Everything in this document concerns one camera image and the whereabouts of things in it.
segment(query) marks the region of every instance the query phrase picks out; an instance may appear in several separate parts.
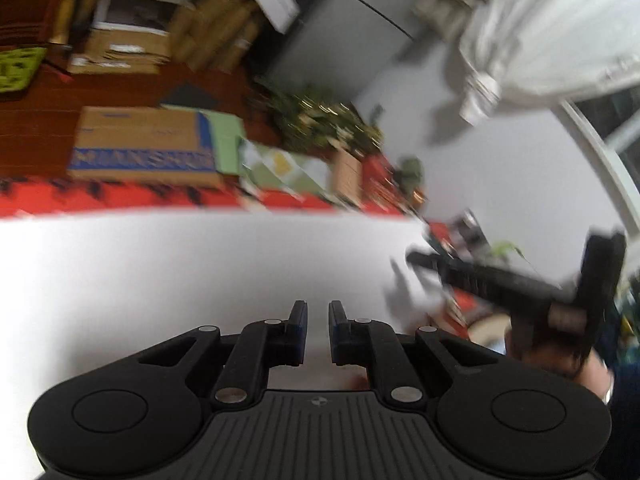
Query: circular pad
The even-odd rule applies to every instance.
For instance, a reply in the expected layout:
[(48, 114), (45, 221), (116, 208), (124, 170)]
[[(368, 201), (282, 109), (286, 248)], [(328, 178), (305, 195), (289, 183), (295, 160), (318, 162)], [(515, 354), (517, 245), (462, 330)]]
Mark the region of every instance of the circular pad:
[(111, 365), (44, 393), (29, 437), (47, 467), (70, 476), (131, 476), (183, 451), (202, 426), (202, 407), (171, 368)]
[(458, 453), (491, 473), (574, 474), (606, 446), (609, 411), (583, 386), (507, 360), (464, 370), (478, 373), (459, 370), (436, 421)]
[(125, 390), (104, 390), (83, 397), (74, 407), (75, 421), (87, 431), (116, 433), (133, 428), (147, 412), (146, 400)]
[(507, 428), (528, 433), (552, 430), (562, 423), (566, 415), (562, 402), (533, 390), (503, 393), (495, 397), (491, 410)]

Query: brown box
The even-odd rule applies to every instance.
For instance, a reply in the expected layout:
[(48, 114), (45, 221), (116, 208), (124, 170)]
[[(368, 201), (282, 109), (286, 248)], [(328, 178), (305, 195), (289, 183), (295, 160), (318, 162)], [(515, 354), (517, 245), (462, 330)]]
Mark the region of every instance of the brown box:
[(246, 51), (254, 44), (264, 25), (264, 16), (255, 12), (244, 24), (240, 34), (227, 44), (216, 56), (212, 67), (231, 74), (242, 61)]
[(334, 193), (360, 207), (362, 203), (362, 165), (344, 150), (338, 150), (334, 160)]
[(196, 51), (189, 60), (189, 67), (193, 71), (206, 67), (220, 48), (238, 34), (256, 9), (258, 9), (258, 4), (251, 0), (220, 18), (207, 35), (198, 42)]
[(196, 9), (193, 6), (180, 6), (174, 12), (166, 30), (169, 33), (169, 47), (172, 55), (191, 28), (195, 13)]
[(174, 50), (174, 61), (176, 63), (184, 63), (191, 57), (191, 54), (195, 52), (197, 46), (196, 40), (191, 36), (184, 36), (180, 45)]
[(92, 180), (223, 183), (206, 117), (162, 108), (85, 107), (68, 173)]
[(167, 35), (132, 30), (93, 30), (85, 51), (93, 62), (119, 59), (139, 64), (163, 64), (170, 58)]
[(196, 4), (196, 15), (190, 33), (196, 39), (204, 37), (216, 20), (245, 0), (202, 0)]

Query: white curtain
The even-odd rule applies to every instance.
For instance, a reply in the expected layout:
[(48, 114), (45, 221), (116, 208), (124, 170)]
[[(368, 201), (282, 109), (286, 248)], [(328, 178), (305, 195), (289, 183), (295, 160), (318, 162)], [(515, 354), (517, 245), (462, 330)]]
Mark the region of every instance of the white curtain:
[(471, 124), (501, 99), (582, 100), (640, 83), (640, 0), (492, 0), (460, 40), (460, 115)]

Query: white wall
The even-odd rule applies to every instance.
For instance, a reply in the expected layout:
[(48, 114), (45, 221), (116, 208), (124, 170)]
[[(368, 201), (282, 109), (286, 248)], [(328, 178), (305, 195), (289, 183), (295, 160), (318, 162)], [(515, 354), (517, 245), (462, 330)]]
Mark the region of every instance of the white wall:
[(286, 318), (306, 300), (305, 365), (271, 385), (345, 387), (331, 364), (327, 308), (391, 322), (438, 303), (404, 264), (426, 246), (413, 219), (147, 210), (0, 221), (2, 477), (41, 471), (26, 433), (36, 398), (60, 381), (203, 324), (223, 334)]
[(472, 128), (458, 116), (463, 81), (457, 50), (427, 38), (356, 105), (365, 117), (377, 103), (385, 108), (380, 126), (392, 162), (422, 160), (427, 218), (470, 207), (490, 242), (510, 240), (544, 276), (564, 279), (578, 268), (590, 226), (621, 226), (620, 216), (551, 110), (502, 106)]

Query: green paper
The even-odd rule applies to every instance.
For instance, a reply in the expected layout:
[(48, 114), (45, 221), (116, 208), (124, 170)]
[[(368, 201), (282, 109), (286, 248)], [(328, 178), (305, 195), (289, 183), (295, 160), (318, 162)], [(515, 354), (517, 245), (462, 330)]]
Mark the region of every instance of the green paper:
[(219, 173), (229, 175), (240, 174), (240, 156), (238, 149), (242, 139), (246, 138), (244, 124), (240, 117), (186, 106), (162, 105), (162, 108), (169, 110), (192, 110), (203, 114), (211, 125), (211, 140), (215, 151), (216, 170)]
[(0, 92), (17, 92), (29, 85), (47, 49), (39, 46), (0, 52)]

